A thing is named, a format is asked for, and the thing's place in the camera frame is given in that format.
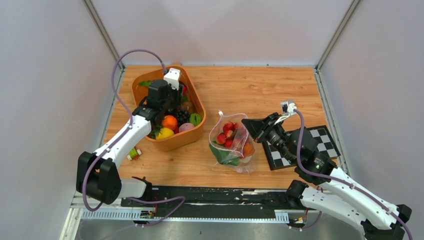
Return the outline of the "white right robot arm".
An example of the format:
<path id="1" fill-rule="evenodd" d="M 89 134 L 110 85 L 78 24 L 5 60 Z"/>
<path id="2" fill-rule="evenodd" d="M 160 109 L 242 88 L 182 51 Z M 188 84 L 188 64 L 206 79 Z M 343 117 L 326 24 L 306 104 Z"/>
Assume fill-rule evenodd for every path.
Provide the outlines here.
<path id="1" fill-rule="evenodd" d="M 291 164 L 301 178 L 293 180 L 285 192 L 292 209 L 303 206 L 331 215 L 356 228 L 366 240 L 413 239 L 407 222 L 412 209 L 390 203 L 348 176 L 336 163 L 318 151 L 318 143 L 305 127 L 299 110 L 300 128 L 287 134 L 282 128 L 291 116 L 272 113 L 263 119 L 242 119 L 242 124 L 257 143 L 268 142 Z"/>

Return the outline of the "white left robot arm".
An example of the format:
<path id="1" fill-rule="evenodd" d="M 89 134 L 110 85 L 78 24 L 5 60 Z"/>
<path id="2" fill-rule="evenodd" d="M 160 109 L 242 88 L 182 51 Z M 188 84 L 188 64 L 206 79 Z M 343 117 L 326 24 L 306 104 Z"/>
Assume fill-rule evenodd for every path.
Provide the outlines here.
<path id="1" fill-rule="evenodd" d="M 183 84 L 176 80 L 153 80 L 127 123 L 107 143 L 78 157 L 76 190 L 103 204 L 118 198 L 134 198 L 140 206 L 153 201 L 151 183 L 140 178 L 121 178 L 118 169 L 135 145 L 176 109 L 183 98 Z"/>

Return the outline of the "clear zip top bag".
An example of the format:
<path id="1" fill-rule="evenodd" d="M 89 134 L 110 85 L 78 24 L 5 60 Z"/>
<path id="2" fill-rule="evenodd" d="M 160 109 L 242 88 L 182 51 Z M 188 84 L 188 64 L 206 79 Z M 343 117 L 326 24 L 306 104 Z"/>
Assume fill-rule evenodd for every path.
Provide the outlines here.
<path id="1" fill-rule="evenodd" d="M 218 148 L 220 150 L 234 151 L 236 152 L 237 155 L 239 155 L 239 159 L 240 159 L 240 164 L 238 166 L 232 166 L 232 165 L 222 165 L 222 166 L 226 166 L 241 174 L 253 173 L 257 168 L 257 164 L 255 160 L 256 158 L 255 152 L 253 155 L 249 157 L 246 157 L 246 158 L 243 157 L 243 147 L 245 143 L 251 143 L 254 146 L 254 142 L 249 132 L 247 131 L 247 129 L 244 127 L 244 125 L 241 122 L 242 119 L 248 119 L 249 118 L 248 115 L 246 115 L 245 113 L 225 114 L 221 110 L 218 112 L 218 115 L 219 115 L 219 120 L 214 125 L 214 127 L 212 128 L 208 136 L 209 144 L 212 144 L 215 148 Z M 222 131 L 222 127 L 224 123 L 227 121 L 241 123 L 241 129 L 237 132 L 236 137 L 234 139 L 235 145 L 230 149 L 220 146 L 216 144 L 215 142 L 217 135 Z"/>

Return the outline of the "orange toy pumpkin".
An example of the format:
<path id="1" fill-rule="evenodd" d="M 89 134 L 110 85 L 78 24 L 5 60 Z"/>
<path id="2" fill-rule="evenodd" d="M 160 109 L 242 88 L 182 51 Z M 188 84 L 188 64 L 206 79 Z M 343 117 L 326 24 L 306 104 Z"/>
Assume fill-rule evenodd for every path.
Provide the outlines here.
<path id="1" fill-rule="evenodd" d="M 254 153 L 255 153 L 254 146 L 249 142 L 245 143 L 245 145 L 243 146 L 243 149 L 242 149 L 242 156 L 244 158 L 247 158 L 247 157 L 252 156 Z"/>

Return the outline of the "green bok choy toy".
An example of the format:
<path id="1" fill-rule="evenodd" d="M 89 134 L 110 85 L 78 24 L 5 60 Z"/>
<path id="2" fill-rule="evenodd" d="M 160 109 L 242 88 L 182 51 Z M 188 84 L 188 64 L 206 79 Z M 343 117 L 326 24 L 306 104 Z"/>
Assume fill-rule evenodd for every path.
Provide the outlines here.
<path id="1" fill-rule="evenodd" d="M 238 166 L 240 164 L 239 155 L 235 151 L 221 150 L 209 144 L 209 148 L 217 162 L 226 166 Z"/>

